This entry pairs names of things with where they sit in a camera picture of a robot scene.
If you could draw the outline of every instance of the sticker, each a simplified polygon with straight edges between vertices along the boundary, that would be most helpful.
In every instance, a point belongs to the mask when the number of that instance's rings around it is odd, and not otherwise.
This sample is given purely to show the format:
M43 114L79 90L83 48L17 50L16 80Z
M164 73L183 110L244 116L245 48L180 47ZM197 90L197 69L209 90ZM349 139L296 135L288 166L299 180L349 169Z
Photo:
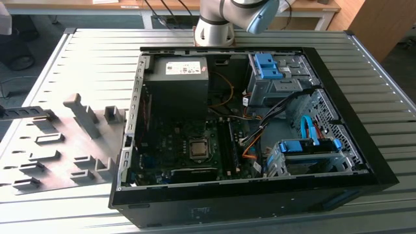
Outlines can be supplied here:
M169 62L167 63L167 75L192 75L201 73L200 62Z
M261 173L261 166L260 164L257 164L257 162L253 163L253 168L256 169L259 173Z
M120 6L120 8L127 8L127 9L139 9L139 6Z
M288 67L280 67L279 71L280 72L291 72L291 69Z
M193 208L191 209L191 218L193 219L207 218L209 212L211 207Z
M243 98L243 106L248 106L248 98L247 97Z

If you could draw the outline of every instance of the slotted metal table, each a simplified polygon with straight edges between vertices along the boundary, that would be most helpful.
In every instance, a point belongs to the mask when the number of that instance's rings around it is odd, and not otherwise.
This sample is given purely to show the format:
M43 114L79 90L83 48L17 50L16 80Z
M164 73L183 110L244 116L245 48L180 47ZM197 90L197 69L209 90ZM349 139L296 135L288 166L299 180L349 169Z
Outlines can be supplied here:
M0 187L0 229L72 230L133 233L389 233L416 230L416 108L397 84L352 35L344 32L279 31L251 35L236 31L239 46L315 47L361 122L400 180L385 191L363 196L336 210L276 218L139 230L116 210L107 208L111 184L76 187L28 195L7 195ZM93 82L88 104L93 109L116 105L127 109L141 46L192 46L191 30L68 29L24 102L43 105L40 90L60 84L56 77L75 75ZM85 89L83 79L68 87ZM0 145L13 141L19 120Z

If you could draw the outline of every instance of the workbench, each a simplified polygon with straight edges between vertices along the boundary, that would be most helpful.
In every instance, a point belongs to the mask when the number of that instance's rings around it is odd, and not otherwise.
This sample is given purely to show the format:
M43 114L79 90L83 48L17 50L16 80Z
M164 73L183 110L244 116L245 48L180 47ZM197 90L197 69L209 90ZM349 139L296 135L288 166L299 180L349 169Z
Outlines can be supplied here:
M251 35L236 31L239 46L315 47L340 85L361 122L396 173L400 184L363 196L331 212L259 218L235 222L145 231L216 233L401 233L416 228L416 107L397 84L363 48L353 35L344 32L276 31ZM137 56L141 46L192 46L191 30L77 29L67 30L43 73L25 99L24 106L44 106L44 89L55 87L80 92L87 82L112 82L103 95L119 91L119 98L105 101L127 109L124 95L132 92ZM77 85L65 86L77 77ZM100 96L87 100L101 110ZM23 120L15 120L0 144L0 155L19 136ZM111 184L99 184L28 195L5 193L0 187L0 230L43 233L64 230L72 233L133 233L140 231L116 210L108 209Z
M13 15L139 15L143 17L145 29L152 29L152 11L144 0L120 0L119 3L92 4L92 0L1 0ZM156 13L171 15L160 0L148 0ZM200 14L200 0L183 0L192 15ZM177 16L189 16L188 11L177 0L165 0L165 3ZM327 30L336 12L337 3L324 5L311 0L296 0L292 4L292 17L319 18L315 30ZM288 17L288 10L277 17Z

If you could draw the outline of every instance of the open computer tower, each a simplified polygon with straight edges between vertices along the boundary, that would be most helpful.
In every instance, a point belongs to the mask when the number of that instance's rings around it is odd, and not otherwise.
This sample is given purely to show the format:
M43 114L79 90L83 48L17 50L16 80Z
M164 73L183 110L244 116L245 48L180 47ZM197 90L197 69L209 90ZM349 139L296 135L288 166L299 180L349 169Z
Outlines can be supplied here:
M109 207L141 228L328 211L397 183L313 48L141 48Z

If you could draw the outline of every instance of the power supply label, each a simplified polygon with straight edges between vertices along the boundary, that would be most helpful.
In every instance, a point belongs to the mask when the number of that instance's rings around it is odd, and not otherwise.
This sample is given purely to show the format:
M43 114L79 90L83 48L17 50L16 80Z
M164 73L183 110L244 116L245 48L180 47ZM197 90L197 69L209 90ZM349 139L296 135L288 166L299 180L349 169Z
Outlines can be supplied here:
M200 62L168 62L167 75L192 75L201 73Z

